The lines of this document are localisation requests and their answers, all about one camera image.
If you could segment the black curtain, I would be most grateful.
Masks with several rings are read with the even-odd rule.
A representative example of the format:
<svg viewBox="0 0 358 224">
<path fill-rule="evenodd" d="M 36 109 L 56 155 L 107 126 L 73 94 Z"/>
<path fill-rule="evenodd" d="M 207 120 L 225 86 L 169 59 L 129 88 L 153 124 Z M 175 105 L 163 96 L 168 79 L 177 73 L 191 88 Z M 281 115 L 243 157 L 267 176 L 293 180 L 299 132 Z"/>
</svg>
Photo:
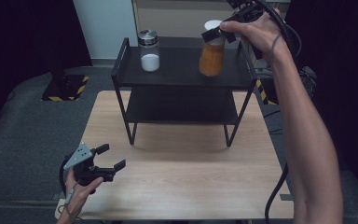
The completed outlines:
<svg viewBox="0 0 358 224">
<path fill-rule="evenodd" d="M 74 0 L 0 0 L 0 113 L 9 93 L 51 69 L 90 65 Z"/>
<path fill-rule="evenodd" d="M 358 0 L 291 0 L 297 62 L 317 75 L 314 102 L 337 151 L 358 179 Z"/>
</svg>

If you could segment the orange spice jar white lid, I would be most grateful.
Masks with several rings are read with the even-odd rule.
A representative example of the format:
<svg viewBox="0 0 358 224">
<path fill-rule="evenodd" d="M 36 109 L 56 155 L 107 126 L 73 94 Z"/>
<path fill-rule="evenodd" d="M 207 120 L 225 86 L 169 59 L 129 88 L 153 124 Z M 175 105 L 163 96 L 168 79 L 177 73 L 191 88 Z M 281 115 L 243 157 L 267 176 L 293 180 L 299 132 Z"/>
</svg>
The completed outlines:
<svg viewBox="0 0 358 224">
<path fill-rule="evenodd" d="M 199 70 L 207 77 L 218 76 L 224 65 L 224 48 L 226 38 L 220 36 L 205 42 L 200 55 Z"/>
</svg>

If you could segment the striped stand base with pole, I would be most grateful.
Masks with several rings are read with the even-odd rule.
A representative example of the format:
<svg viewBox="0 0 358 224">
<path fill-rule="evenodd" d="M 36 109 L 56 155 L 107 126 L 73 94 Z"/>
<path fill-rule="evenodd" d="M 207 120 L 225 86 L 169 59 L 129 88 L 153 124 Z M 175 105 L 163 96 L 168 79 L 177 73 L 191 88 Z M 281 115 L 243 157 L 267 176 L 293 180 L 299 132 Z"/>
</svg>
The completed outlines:
<svg viewBox="0 0 358 224">
<path fill-rule="evenodd" d="M 51 81 L 42 94 L 43 101 L 77 101 L 89 78 L 85 75 L 67 75 L 60 63 L 47 57 L 45 64 L 51 73 Z"/>
<path fill-rule="evenodd" d="M 256 81 L 264 105 L 276 105 L 278 103 L 274 83 L 271 78 L 260 78 Z"/>
</svg>

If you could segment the glass salt jar metal lid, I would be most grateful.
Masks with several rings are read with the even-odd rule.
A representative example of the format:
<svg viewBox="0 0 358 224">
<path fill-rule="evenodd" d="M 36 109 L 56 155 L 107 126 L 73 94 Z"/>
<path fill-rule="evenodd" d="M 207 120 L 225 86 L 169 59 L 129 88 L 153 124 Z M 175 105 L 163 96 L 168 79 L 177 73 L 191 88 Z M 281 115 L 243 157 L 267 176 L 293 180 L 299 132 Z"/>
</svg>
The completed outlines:
<svg viewBox="0 0 358 224">
<path fill-rule="evenodd" d="M 145 29 L 138 34 L 141 66 L 146 72 L 155 72 L 159 69 L 159 42 L 158 33 Z"/>
</svg>

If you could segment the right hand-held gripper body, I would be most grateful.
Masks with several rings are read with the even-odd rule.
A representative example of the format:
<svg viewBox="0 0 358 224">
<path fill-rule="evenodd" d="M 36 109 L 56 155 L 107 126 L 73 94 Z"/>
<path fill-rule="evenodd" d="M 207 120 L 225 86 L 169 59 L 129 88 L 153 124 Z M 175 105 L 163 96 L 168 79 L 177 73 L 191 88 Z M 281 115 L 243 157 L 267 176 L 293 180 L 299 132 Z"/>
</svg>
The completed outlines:
<svg viewBox="0 0 358 224">
<path fill-rule="evenodd" d="M 227 19 L 227 21 L 253 22 L 259 19 L 264 9 L 254 0 L 226 0 L 235 12 Z"/>
</svg>

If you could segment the person's left hand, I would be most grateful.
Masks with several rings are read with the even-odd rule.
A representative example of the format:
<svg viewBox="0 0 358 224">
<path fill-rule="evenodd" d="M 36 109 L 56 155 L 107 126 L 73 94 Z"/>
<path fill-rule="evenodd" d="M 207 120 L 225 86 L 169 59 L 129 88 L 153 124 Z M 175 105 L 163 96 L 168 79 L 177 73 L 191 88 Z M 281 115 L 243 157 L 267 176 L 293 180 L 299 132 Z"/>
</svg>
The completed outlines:
<svg viewBox="0 0 358 224">
<path fill-rule="evenodd" d="M 69 200 L 69 203 L 65 206 L 62 212 L 70 215 L 75 215 L 77 217 L 80 214 L 91 192 L 97 189 L 102 183 L 103 178 L 98 177 L 87 186 L 78 185 L 75 179 L 74 171 L 70 169 L 68 171 L 65 186 L 66 190 L 68 192 L 72 191 L 73 194 L 71 196 L 71 199 Z"/>
</svg>

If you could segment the black metal two-tier shelf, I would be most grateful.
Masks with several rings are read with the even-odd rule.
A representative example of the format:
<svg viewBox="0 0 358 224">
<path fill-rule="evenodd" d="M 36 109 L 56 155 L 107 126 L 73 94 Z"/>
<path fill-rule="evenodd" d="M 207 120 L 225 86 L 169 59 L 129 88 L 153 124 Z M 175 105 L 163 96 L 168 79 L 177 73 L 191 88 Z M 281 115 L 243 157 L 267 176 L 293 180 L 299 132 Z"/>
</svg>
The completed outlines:
<svg viewBox="0 0 358 224">
<path fill-rule="evenodd" d="M 140 50 L 125 38 L 112 71 L 121 115 L 131 144 L 140 123 L 221 125 L 230 146 L 256 83 L 243 44 L 224 51 L 223 71 L 199 71 L 200 48 L 162 47 L 160 67 L 146 72 Z"/>
</svg>

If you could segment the person's right hand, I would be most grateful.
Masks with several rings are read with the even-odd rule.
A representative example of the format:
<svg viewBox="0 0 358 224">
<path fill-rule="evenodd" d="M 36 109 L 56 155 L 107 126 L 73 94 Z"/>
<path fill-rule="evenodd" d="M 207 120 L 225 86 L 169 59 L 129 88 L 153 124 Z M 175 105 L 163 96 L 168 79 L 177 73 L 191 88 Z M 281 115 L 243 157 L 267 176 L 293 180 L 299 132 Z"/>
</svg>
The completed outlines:
<svg viewBox="0 0 358 224">
<path fill-rule="evenodd" d="M 281 36 L 281 30 L 268 13 L 264 13 L 259 19 L 250 23 L 223 21 L 220 28 L 224 32 L 242 34 L 270 63 L 280 56 L 291 55 Z"/>
</svg>

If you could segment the beige wooden cabinet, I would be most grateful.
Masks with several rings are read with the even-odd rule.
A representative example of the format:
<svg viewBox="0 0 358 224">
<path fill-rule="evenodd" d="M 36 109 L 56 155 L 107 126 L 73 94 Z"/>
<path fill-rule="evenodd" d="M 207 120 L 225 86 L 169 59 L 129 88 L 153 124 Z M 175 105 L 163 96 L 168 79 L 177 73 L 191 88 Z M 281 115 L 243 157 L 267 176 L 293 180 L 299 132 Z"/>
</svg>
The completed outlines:
<svg viewBox="0 0 358 224">
<path fill-rule="evenodd" d="M 177 46 L 180 41 L 184 41 L 196 46 L 200 53 L 205 43 L 201 34 L 215 27 L 220 28 L 220 24 L 227 21 L 228 15 L 228 5 L 217 2 L 133 0 L 133 4 L 139 29 L 155 30 L 163 38 L 161 42 L 164 44 Z"/>
</svg>

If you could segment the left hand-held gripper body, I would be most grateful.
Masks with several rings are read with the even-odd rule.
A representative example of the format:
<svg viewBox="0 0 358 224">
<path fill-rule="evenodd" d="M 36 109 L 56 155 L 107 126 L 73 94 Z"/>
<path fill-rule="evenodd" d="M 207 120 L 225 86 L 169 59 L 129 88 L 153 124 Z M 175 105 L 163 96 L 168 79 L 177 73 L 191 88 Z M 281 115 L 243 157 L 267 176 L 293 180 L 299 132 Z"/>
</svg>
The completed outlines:
<svg viewBox="0 0 358 224">
<path fill-rule="evenodd" d="M 78 148 L 64 160 L 63 170 L 73 169 L 76 182 L 81 186 L 87 186 L 98 177 L 104 182 L 112 182 L 116 174 L 114 168 L 100 168 L 94 164 L 94 158 L 98 155 L 95 148 L 89 148 L 81 143 Z"/>
</svg>

